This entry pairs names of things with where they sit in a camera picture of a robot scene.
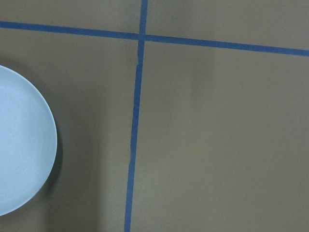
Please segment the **light blue plate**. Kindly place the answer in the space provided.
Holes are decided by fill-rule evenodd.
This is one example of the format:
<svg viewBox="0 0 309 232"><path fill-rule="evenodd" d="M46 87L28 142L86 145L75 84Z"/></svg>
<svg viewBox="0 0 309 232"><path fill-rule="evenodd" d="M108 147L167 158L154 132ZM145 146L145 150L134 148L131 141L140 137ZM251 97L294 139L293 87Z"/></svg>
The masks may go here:
<svg viewBox="0 0 309 232"><path fill-rule="evenodd" d="M0 214L26 204L47 181L57 130L43 95L19 73L0 68Z"/></svg>

